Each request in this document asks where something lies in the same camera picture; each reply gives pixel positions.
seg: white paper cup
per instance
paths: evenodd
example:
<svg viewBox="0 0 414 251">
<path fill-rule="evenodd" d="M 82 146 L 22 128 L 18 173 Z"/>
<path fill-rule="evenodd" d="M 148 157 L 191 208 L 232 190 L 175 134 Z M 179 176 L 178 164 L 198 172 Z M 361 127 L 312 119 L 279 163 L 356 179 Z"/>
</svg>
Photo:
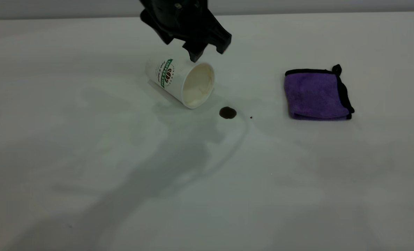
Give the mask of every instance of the white paper cup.
<svg viewBox="0 0 414 251">
<path fill-rule="evenodd" d="M 213 90 L 213 67 L 205 62 L 194 64 L 186 59 L 160 56 L 148 60 L 145 73 L 190 109 L 202 105 Z"/>
</svg>

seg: folded towel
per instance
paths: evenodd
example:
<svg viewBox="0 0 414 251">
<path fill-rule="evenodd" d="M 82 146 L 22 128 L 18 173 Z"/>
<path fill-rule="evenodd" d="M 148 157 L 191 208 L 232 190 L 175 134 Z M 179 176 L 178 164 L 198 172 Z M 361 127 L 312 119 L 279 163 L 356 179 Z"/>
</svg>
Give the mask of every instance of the folded towel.
<svg viewBox="0 0 414 251">
<path fill-rule="evenodd" d="M 354 113 L 346 86 L 340 79 L 342 67 L 329 70 L 288 70 L 285 92 L 289 114 L 302 120 L 345 120 Z"/>
</svg>

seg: white table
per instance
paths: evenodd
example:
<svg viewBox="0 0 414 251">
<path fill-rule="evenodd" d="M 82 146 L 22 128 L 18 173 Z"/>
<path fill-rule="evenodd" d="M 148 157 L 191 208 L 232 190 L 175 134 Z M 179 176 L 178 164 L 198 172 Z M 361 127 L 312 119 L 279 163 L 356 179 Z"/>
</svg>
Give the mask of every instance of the white table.
<svg viewBox="0 0 414 251">
<path fill-rule="evenodd" d="M 0 251 L 414 251 L 414 13 L 218 19 L 196 110 L 138 18 L 0 21 Z M 285 71 L 338 63 L 353 119 L 290 119 Z"/>
</svg>

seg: coffee spill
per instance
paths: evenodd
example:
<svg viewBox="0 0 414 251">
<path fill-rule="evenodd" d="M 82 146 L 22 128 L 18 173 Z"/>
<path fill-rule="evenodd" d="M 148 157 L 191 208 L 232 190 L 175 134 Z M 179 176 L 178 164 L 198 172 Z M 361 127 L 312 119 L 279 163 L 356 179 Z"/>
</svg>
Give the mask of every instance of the coffee spill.
<svg viewBox="0 0 414 251">
<path fill-rule="evenodd" d="M 224 119 L 233 119 L 236 116 L 236 111 L 235 109 L 226 106 L 219 111 L 219 115 Z"/>
</svg>

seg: small stain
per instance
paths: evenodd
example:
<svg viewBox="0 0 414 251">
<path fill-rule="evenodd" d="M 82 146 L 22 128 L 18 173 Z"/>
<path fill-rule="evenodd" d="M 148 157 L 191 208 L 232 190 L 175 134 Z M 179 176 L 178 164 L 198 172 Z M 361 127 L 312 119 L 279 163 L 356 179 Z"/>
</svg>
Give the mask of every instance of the small stain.
<svg viewBox="0 0 414 251">
<path fill-rule="evenodd" d="M 236 111 L 235 109 L 226 106 L 219 111 L 219 115 L 224 119 L 233 119 L 236 116 Z"/>
</svg>

